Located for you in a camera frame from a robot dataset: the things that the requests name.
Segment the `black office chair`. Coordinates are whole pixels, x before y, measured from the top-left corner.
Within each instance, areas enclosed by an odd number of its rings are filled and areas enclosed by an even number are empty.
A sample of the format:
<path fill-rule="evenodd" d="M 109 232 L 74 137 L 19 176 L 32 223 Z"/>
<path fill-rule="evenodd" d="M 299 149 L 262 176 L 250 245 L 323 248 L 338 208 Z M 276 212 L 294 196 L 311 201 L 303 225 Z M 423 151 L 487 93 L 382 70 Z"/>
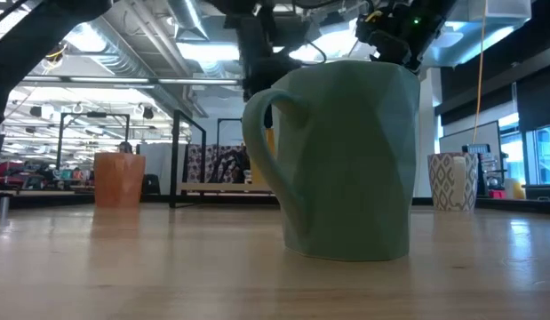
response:
<path fill-rule="evenodd" d="M 160 181 L 155 174 L 145 174 L 142 181 L 143 195 L 160 195 Z"/>

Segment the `floral patterned cloth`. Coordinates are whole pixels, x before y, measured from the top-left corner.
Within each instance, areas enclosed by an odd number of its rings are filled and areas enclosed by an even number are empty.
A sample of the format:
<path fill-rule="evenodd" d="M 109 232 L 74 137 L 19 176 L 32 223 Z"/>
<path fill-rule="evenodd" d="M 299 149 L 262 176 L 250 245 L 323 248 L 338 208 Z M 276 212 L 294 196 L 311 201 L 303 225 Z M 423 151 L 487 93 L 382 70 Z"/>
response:
<path fill-rule="evenodd" d="M 203 148 L 192 144 L 187 148 L 187 181 L 199 182 Z M 205 183 L 244 184 L 251 161 L 245 146 L 207 145 L 204 156 Z"/>

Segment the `black bin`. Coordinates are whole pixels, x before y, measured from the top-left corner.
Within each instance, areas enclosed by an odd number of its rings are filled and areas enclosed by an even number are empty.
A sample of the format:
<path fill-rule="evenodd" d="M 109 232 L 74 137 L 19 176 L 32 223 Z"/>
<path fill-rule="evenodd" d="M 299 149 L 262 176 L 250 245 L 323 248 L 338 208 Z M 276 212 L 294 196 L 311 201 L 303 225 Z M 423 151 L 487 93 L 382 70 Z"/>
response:
<path fill-rule="evenodd" d="M 550 201 L 550 184 L 525 185 L 524 189 L 529 200 Z"/>

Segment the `long ceiling light fixture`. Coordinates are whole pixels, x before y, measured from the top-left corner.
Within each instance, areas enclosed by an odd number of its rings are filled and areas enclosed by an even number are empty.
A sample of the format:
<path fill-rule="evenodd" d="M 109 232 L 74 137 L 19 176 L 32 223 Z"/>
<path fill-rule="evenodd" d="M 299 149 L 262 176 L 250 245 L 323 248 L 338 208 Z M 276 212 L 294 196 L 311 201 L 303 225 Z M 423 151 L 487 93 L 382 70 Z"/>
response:
<path fill-rule="evenodd" d="M 228 78 L 150 78 L 150 77 L 101 77 L 101 76 L 25 76 L 22 82 L 60 84 L 177 84 L 177 85 L 225 85 L 238 86 L 242 80 Z"/>

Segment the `small black metal frame stand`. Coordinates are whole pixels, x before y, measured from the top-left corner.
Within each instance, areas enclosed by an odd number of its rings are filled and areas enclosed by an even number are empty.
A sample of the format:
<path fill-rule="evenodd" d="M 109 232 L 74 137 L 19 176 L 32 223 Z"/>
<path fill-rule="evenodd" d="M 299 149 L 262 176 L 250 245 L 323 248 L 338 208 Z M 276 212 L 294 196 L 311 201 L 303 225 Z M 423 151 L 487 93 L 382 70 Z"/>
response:
<path fill-rule="evenodd" d="M 221 143 L 220 143 L 220 126 L 221 126 L 221 123 L 222 122 L 239 122 L 241 123 L 242 122 L 242 118 L 239 117 L 239 118 L 218 118 L 217 119 L 217 131 L 216 131 L 216 145 L 217 145 L 217 148 L 216 148 L 216 157 L 219 158 L 219 151 L 220 151 L 220 146 L 221 146 Z"/>

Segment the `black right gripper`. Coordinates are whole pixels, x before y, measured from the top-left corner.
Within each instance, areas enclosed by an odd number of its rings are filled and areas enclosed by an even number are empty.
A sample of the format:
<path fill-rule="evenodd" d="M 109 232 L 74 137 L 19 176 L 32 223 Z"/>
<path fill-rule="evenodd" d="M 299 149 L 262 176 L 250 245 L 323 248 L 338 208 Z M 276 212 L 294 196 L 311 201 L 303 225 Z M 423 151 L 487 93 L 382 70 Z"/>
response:
<path fill-rule="evenodd" d="M 417 4 L 418 0 L 386 0 L 380 7 L 371 7 L 369 13 L 358 17 L 355 36 L 377 48 L 379 61 L 407 67 L 410 45 L 418 43 Z"/>

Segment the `black perforated crate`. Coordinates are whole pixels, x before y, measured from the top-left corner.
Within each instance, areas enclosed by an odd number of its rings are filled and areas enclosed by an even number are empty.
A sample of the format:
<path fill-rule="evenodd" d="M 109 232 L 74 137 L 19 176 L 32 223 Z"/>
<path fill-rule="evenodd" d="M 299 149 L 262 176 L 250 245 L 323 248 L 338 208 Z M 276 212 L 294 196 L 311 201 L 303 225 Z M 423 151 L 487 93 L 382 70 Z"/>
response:
<path fill-rule="evenodd" d="M 482 167 L 483 153 L 477 154 L 478 167 L 477 167 L 477 196 L 487 197 L 487 187 L 484 179 L 484 169 Z"/>

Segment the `green faceted ceramic mug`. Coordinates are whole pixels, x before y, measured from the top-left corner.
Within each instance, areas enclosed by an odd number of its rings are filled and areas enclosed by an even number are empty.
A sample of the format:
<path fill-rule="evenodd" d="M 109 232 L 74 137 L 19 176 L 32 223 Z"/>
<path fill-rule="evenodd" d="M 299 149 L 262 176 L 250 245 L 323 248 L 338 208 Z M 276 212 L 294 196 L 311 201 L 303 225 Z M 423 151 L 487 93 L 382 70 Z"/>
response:
<path fill-rule="evenodd" d="M 400 65 L 339 60 L 247 101 L 244 142 L 281 206 L 287 249 L 344 261 L 409 252 L 419 94 Z"/>

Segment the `grey diamond patterned mug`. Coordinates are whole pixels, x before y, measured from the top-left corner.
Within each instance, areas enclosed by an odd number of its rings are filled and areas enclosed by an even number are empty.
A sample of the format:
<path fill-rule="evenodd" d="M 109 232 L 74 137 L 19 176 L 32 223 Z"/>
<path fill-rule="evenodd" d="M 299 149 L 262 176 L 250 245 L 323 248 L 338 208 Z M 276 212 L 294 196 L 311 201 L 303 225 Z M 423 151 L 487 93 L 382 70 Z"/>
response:
<path fill-rule="evenodd" d="M 472 211 L 477 195 L 477 155 L 432 154 L 427 163 L 434 207 L 440 211 Z"/>

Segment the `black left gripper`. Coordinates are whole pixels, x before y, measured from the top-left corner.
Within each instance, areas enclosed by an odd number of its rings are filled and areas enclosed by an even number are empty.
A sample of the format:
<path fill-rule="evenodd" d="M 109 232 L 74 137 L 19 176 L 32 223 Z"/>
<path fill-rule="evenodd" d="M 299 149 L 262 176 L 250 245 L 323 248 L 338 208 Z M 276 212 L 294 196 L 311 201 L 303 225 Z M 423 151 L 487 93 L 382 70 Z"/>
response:
<path fill-rule="evenodd" d="M 274 55 L 274 83 L 302 67 L 301 60 L 284 52 L 294 51 L 307 41 L 309 21 L 293 11 L 276 12 L 274 0 L 224 0 L 224 13 L 224 28 L 235 30 L 241 51 L 245 102 L 272 85 L 267 65 L 274 47 L 283 52 Z"/>

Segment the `black metal wood shelf rack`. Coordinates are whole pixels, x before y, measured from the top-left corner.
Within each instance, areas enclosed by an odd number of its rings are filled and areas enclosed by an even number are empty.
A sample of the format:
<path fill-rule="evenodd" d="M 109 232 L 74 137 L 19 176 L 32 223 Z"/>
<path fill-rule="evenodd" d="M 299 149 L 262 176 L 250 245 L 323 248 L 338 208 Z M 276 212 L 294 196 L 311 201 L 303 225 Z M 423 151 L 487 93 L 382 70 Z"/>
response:
<path fill-rule="evenodd" d="M 185 208 L 197 204 L 250 204 L 250 205 L 278 205 L 278 201 L 273 195 L 261 196 L 207 196 L 202 193 L 200 196 L 179 196 L 178 187 L 178 159 L 179 159 L 179 129 L 180 121 L 185 120 L 195 126 L 202 134 L 202 146 L 205 156 L 207 131 L 191 119 L 183 111 L 176 109 L 172 116 L 172 140 L 171 140 L 171 181 L 170 194 L 167 196 L 168 205 L 171 209 Z"/>

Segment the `white partition panel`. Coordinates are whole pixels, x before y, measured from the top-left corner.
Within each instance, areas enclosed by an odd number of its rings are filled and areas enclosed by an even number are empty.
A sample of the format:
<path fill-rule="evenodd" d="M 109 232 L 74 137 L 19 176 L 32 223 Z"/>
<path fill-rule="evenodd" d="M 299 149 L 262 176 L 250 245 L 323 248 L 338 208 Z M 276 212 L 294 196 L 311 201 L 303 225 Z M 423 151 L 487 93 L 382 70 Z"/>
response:
<path fill-rule="evenodd" d="M 145 174 L 158 177 L 162 195 L 170 194 L 171 187 L 171 143 L 139 144 L 139 154 L 145 157 Z"/>

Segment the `orange faceted ceramic mug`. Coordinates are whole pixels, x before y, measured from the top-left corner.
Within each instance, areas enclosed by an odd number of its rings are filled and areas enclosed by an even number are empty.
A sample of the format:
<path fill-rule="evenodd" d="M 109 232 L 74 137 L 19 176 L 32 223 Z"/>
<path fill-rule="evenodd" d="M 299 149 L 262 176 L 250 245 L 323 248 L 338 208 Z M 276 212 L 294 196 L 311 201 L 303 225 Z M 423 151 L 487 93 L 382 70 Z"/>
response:
<path fill-rule="evenodd" d="M 97 153 L 94 157 L 94 198 L 100 208 L 139 206 L 146 158 L 127 153 Z"/>

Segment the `large black metal frame stand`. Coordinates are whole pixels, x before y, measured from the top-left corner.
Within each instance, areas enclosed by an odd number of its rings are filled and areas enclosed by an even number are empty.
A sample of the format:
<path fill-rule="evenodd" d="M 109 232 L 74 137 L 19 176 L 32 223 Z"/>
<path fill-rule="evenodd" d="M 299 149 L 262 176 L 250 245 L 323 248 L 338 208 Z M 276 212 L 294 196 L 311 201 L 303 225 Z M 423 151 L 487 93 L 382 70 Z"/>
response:
<path fill-rule="evenodd" d="M 113 118 L 122 117 L 126 120 L 124 140 L 127 141 L 129 139 L 129 129 L 130 129 L 130 122 L 131 122 L 131 116 L 129 114 L 117 114 L 117 113 L 107 113 L 107 112 L 99 112 L 99 111 L 91 111 L 87 113 L 63 112 L 60 114 L 60 123 L 59 123 L 59 134 L 58 134 L 56 166 L 55 166 L 57 170 L 59 170 L 59 168 L 61 167 L 61 153 L 62 153 L 64 130 L 68 126 L 70 126 L 75 120 L 79 119 L 81 116 L 86 116 L 88 118 L 107 118 L 108 116 L 112 116 Z"/>

